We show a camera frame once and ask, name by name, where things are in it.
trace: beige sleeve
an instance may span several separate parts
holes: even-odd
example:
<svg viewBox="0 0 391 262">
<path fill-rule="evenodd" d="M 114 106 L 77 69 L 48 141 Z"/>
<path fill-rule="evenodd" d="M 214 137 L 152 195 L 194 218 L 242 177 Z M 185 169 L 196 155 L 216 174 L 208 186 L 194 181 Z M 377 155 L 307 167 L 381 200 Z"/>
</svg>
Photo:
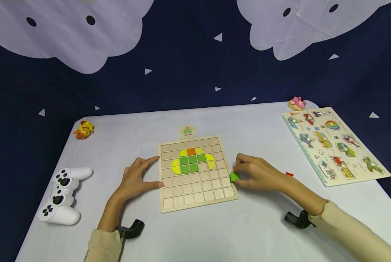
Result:
<svg viewBox="0 0 391 262">
<path fill-rule="evenodd" d="M 118 230 L 93 230 L 83 262 L 118 262 L 122 245 Z"/>
<path fill-rule="evenodd" d="M 358 261 L 391 262 L 391 246 L 371 229 L 329 201 L 321 215 L 309 216 L 318 231 L 345 248 Z"/>
</svg>

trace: white game controller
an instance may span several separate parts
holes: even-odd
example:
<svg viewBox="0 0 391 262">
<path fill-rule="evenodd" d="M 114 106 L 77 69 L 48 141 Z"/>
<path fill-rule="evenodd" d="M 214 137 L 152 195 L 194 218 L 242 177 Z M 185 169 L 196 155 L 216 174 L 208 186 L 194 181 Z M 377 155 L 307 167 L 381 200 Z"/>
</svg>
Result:
<svg viewBox="0 0 391 262">
<path fill-rule="evenodd" d="M 53 190 L 45 206 L 38 210 L 39 220 L 47 223 L 73 225 L 79 221 L 80 213 L 71 205 L 73 191 L 79 186 L 79 180 L 93 174 L 90 167 L 63 168 L 52 178 Z"/>
</svg>

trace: white table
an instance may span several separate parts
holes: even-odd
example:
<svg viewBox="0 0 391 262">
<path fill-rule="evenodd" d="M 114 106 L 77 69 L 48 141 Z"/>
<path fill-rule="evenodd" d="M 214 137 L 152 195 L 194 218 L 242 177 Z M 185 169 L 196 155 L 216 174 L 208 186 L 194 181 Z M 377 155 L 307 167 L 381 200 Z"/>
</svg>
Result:
<svg viewBox="0 0 391 262">
<path fill-rule="evenodd" d="M 312 102 L 307 107 L 317 108 Z M 182 124 L 196 124 L 199 137 L 219 135 L 229 163 L 243 152 L 295 174 L 391 244 L 391 199 L 385 191 L 376 181 L 324 187 L 281 119 L 286 111 L 287 103 L 281 102 L 84 118 L 96 126 L 95 133 L 86 140 L 71 135 L 56 167 L 94 169 L 76 193 L 74 206 L 82 218 L 74 226 L 35 218 L 16 261 L 82 261 L 91 231 L 120 183 L 124 167 L 137 156 L 157 155 L 158 143 L 177 140 L 177 127 Z M 144 179 L 158 177 L 154 165 Z M 50 182 L 45 196 L 51 189 Z M 129 227 L 140 219 L 146 227 L 139 238 L 126 241 L 121 261 L 353 261 L 312 227 L 298 230 L 282 222 L 286 212 L 299 214 L 301 210 L 285 196 L 238 192 L 236 201 L 166 214 L 160 213 L 158 190 L 137 197 L 127 205 L 122 225 Z"/>
</svg>

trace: yellow semicircle tile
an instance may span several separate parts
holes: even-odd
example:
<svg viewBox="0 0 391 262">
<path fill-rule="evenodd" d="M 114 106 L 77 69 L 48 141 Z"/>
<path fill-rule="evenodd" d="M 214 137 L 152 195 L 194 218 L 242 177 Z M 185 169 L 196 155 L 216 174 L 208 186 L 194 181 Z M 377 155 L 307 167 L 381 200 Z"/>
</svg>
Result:
<svg viewBox="0 0 391 262">
<path fill-rule="evenodd" d="M 197 155 L 199 155 L 199 154 L 203 154 L 204 151 L 203 151 L 203 149 L 201 149 L 201 148 L 195 148 L 195 153 L 196 153 Z"/>
<path fill-rule="evenodd" d="M 179 159 L 177 158 L 177 159 L 174 159 L 173 161 L 172 161 L 172 163 L 171 163 L 171 166 L 172 167 L 174 167 L 174 166 L 179 166 Z"/>
<path fill-rule="evenodd" d="M 212 161 L 214 160 L 214 157 L 212 155 L 206 154 L 206 159 L 207 161 Z"/>
<path fill-rule="evenodd" d="M 181 171 L 179 170 L 179 166 L 173 166 L 171 169 L 175 174 L 177 175 L 181 174 Z"/>
<path fill-rule="evenodd" d="M 179 153 L 179 156 L 187 156 L 187 149 L 184 149 Z"/>
<path fill-rule="evenodd" d="M 214 168 L 214 163 L 215 163 L 215 161 L 207 162 L 207 165 L 209 165 L 209 170 Z"/>
</svg>

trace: wooden grid board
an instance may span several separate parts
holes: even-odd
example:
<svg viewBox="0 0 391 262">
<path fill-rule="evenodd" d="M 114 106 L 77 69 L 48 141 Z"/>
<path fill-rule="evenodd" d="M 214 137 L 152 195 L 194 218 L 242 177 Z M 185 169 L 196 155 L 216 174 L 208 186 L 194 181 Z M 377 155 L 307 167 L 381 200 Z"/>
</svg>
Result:
<svg viewBox="0 0 391 262">
<path fill-rule="evenodd" d="M 238 198 L 219 137 L 162 143 L 159 155 L 162 213 Z"/>
<path fill-rule="evenodd" d="M 391 176 L 333 108 L 281 117 L 326 187 Z"/>
</svg>

